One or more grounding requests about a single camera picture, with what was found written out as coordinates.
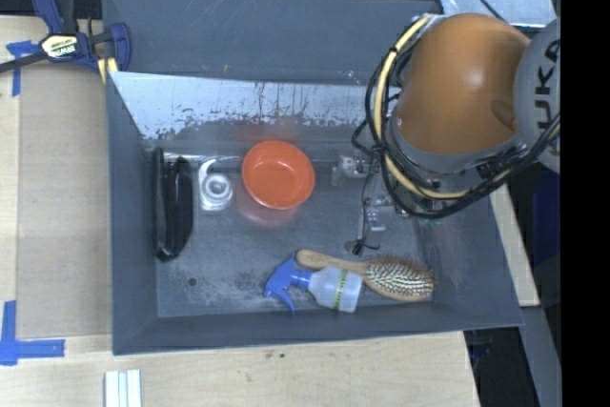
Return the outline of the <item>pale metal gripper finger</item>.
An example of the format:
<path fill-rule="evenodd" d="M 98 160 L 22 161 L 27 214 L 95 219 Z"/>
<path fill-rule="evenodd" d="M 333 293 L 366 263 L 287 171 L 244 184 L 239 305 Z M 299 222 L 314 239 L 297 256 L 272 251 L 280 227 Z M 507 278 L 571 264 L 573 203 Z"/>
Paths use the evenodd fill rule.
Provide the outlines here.
<path fill-rule="evenodd" d="M 378 250 L 381 247 L 382 235 L 386 226 L 382 222 L 377 208 L 363 207 L 358 217 L 356 247 L 358 249 Z"/>
<path fill-rule="evenodd" d="M 338 187 L 348 182 L 362 183 L 369 175 L 371 163 L 362 156 L 341 154 L 332 168 L 331 184 Z"/>

